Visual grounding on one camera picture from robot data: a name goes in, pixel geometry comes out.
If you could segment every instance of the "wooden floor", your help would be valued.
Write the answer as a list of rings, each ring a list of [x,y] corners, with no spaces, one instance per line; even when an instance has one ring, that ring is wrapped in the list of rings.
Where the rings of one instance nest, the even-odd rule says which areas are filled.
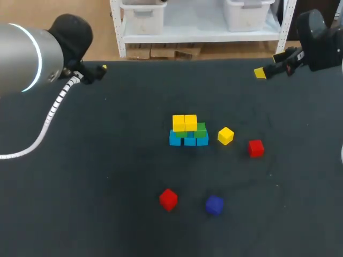
[[[119,60],[109,0],[0,0],[0,22],[48,29],[60,14],[83,17],[93,29],[94,40],[84,60]],[[299,46],[287,42],[287,46]],[[271,57],[276,42],[205,44],[200,59]]]

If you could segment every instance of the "plastic storage bin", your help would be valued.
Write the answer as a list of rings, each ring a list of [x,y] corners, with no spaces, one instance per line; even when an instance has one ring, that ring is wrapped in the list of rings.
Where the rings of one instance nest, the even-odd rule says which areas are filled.
[[[275,0],[225,0],[224,12],[229,31],[258,31],[264,26]]]
[[[137,35],[158,35],[163,31],[167,3],[158,5],[121,4],[130,32]]]

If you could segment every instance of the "stacked cubes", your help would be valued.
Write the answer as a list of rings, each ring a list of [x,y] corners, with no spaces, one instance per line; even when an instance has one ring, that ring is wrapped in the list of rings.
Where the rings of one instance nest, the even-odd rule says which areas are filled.
[[[173,115],[169,144],[180,146],[182,139],[185,146],[207,146],[208,132],[205,123],[198,123],[196,115]]]

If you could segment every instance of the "cyan cube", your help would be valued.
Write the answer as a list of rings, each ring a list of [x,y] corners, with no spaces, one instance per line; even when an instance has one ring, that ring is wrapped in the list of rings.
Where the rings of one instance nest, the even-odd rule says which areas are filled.
[[[196,138],[194,138],[194,132],[188,132],[187,137],[184,138],[184,145],[185,146],[195,146],[196,145]]]
[[[206,201],[206,207],[205,208],[209,214],[212,214],[214,216],[218,216],[221,213],[221,211],[223,210],[223,206],[224,206],[224,200],[220,197],[212,195]]]
[[[169,144],[171,146],[180,146],[181,145],[181,138],[177,138],[176,133],[173,130],[170,130]]]
[[[206,136],[204,138],[197,139],[197,146],[208,146],[208,132],[206,130]]]

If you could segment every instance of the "cable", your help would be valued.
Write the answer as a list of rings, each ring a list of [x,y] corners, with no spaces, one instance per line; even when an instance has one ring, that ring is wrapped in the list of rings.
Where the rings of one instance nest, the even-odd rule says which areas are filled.
[[[29,146],[27,149],[22,150],[20,152],[17,152],[14,154],[0,155],[0,160],[18,158],[18,157],[24,156],[24,155],[32,152],[34,149],[36,149],[39,146],[39,144],[43,141],[43,138],[45,137],[45,135],[49,129],[50,123],[53,120],[54,115],[55,115],[59,105],[61,104],[61,102],[65,98],[67,92],[69,91],[69,89],[73,85],[80,83],[82,78],[83,78],[83,75],[81,73],[74,72],[74,76],[65,84],[62,91],[60,92],[57,99],[55,100],[53,106],[51,107],[51,109],[47,115],[47,118],[45,119],[45,122],[43,124],[43,128],[41,130],[41,133],[37,137],[36,141],[34,141],[34,143],[31,146]]]

